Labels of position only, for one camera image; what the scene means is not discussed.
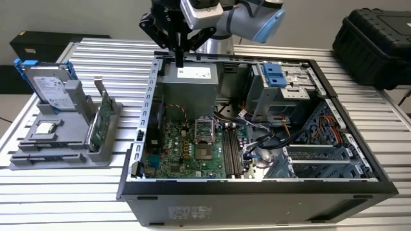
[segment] aluminum table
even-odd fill
[[[101,76],[109,95],[124,104],[113,160],[108,167],[98,169],[6,169],[10,154],[38,112],[33,95],[0,139],[0,230],[146,229],[138,225],[126,203],[116,201],[116,191],[125,149],[136,136],[153,51],[158,50],[150,41],[94,38],[66,47],[58,61],[69,59],[73,63],[85,94],[94,101],[101,99],[93,85],[93,77]],[[351,80],[329,50],[238,45],[234,52],[237,55],[316,60],[400,194],[337,224],[161,229],[411,230],[411,121],[388,95]]]

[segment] black plastic housing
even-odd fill
[[[377,89],[409,85],[411,12],[353,10],[332,49],[359,84]]]

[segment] blue component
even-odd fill
[[[148,166],[156,169],[160,168],[160,155],[152,154],[148,156]]]
[[[21,63],[21,65],[22,65],[22,66],[36,66],[37,63],[38,63],[37,60],[25,60],[25,61]]]
[[[74,68],[73,68],[73,66],[72,66],[72,63],[70,63],[69,61],[66,61],[64,64],[65,64],[65,66],[66,66],[66,68],[68,68],[69,78],[70,78],[72,80],[77,80],[78,78],[77,78],[77,75],[76,75],[76,72],[74,72]]]
[[[22,70],[22,68],[21,68],[21,65],[24,65],[24,63],[21,63],[21,60],[20,60],[20,59],[14,59],[14,62],[13,62],[13,63],[14,63],[14,68],[16,68],[16,70],[18,71],[18,73],[20,73],[20,75],[21,75],[21,78],[26,81],[28,85],[29,85],[30,88],[33,89],[33,92],[36,93],[36,95],[37,95],[37,97],[38,97],[38,99],[40,99],[40,102],[41,102],[41,103],[45,103],[45,102],[42,102],[41,97],[38,96],[38,93],[37,93],[37,91],[36,91],[36,88],[33,87],[30,81],[29,81],[28,78],[26,78],[26,75],[25,75],[24,70]]]
[[[281,24],[282,18],[285,15],[284,9],[280,9],[272,17],[265,22],[264,26],[257,31],[254,37],[252,38],[253,42],[266,43],[269,36],[276,32],[277,27]]]
[[[278,64],[262,64],[262,73],[266,77],[266,84],[269,87],[282,88],[286,86],[288,83]]]

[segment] black case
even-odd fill
[[[359,84],[411,85],[411,12],[353,10],[332,49]]]
[[[109,35],[21,31],[9,43],[21,60],[53,63],[69,42],[80,42],[82,38],[109,39],[110,37]]]

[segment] chip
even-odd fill
[[[210,145],[202,143],[194,145],[194,158],[196,160],[212,160]]]
[[[170,172],[180,172],[180,166],[169,166]]]

